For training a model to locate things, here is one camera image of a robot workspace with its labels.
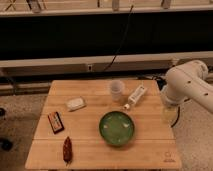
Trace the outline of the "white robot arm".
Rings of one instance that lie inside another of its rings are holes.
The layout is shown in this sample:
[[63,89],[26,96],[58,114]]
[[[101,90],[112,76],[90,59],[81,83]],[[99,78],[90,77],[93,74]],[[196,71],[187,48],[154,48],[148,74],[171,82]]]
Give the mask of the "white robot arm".
[[213,86],[205,79],[208,67],[201,60],[193,60],[170,68],[165,75],[166,84],[160,91],[165,121],[174,126],[180,117],[180,104],[184,98],[194,100],[213,114]]

